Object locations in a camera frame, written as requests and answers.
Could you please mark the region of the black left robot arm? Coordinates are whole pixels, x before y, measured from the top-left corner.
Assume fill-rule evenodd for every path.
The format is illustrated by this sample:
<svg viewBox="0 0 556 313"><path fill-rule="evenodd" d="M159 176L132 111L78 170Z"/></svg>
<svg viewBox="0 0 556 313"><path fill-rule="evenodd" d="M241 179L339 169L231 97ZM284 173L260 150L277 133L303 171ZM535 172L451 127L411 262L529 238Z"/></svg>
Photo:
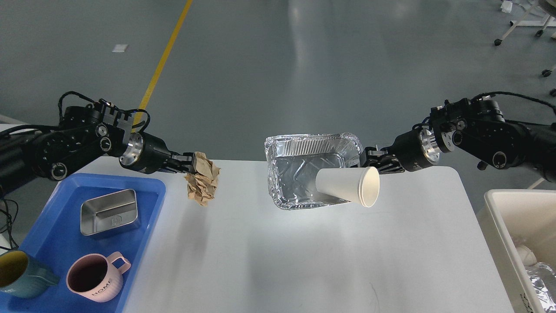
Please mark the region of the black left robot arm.
<svg viewBox="0 0 556 313"><path fill-rule="evenodd" d="M133 123L136 113L146 111L123 110L69 91L58 100L58 125L27 124L1 131L1 196L39 177L64 180L104 155L143 174L196 174L196 154L169 150L165 141L146 132L149 116Z"/></svg>

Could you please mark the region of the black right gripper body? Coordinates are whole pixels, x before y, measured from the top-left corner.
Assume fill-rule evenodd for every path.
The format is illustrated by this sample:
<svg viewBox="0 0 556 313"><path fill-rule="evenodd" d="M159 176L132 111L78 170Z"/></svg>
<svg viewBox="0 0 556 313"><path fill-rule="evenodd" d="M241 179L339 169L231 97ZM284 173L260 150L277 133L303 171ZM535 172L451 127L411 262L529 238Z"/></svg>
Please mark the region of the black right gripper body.
<svg viewBox="0 0 556 313"><path fill-rule="evenodd" d="M395 155L401 167L407 172L438 165L440 160L436 137L427 129L415 129L396 137L391 145L391 154Z"/></svg>

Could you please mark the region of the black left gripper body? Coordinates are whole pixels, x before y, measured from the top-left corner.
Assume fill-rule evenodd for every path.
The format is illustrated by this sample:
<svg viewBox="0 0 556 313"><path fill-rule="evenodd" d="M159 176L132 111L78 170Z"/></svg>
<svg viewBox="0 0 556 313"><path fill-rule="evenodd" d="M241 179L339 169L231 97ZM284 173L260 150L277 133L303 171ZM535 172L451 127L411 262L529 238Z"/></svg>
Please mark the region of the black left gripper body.
<svg viewBox="0 0 556 313"><path fill-rule="evenodd" d="M131 133L126 150L119 157L119 163L125 169L144 174L177 173L169 164L172 154L159 137L135 132Z"/></svg>

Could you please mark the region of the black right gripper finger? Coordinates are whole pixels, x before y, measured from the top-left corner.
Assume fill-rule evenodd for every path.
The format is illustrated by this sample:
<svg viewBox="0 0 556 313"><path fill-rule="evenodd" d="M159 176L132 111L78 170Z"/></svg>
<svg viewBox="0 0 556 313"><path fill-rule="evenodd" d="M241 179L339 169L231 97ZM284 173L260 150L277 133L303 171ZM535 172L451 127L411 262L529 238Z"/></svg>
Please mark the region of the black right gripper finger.
<svg viewBox="0 0 556 313"><path fill-rule="evenodd" d="M366 147L360 154L360 166L376 168L379 174L405 172L398 157L387 148L378 150L376 147Z"/></svg>

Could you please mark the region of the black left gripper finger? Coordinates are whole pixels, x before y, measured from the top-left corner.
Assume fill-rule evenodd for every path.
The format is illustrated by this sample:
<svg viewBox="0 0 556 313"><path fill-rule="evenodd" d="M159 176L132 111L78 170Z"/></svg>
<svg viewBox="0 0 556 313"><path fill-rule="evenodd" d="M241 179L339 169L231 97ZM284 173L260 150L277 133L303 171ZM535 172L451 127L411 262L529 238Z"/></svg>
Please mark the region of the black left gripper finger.
<svg viewBox="0 0 556 313"><path fill-rule="evenodd" d="M167 170L172 173L189 173L197 174L196 170L197 158L194 152L186 152L179 154L171 152L167 160Z"/></svg>

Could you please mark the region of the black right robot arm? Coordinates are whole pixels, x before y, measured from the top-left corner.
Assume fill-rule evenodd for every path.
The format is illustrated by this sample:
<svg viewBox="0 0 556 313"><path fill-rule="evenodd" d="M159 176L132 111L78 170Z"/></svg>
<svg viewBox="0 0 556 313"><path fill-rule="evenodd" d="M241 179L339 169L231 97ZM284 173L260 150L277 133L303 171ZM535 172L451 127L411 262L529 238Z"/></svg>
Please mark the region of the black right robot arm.
<svg viewBox="0 0 556 313"><path fill-rule="evenodd" d="M555 124L505 119L495 95L446 100L390 146L365 148L359 167L374 167L380 174L415 172L436 166L442 153L461 149L479 160L479 170L524 167L554 183Z"/></svg>

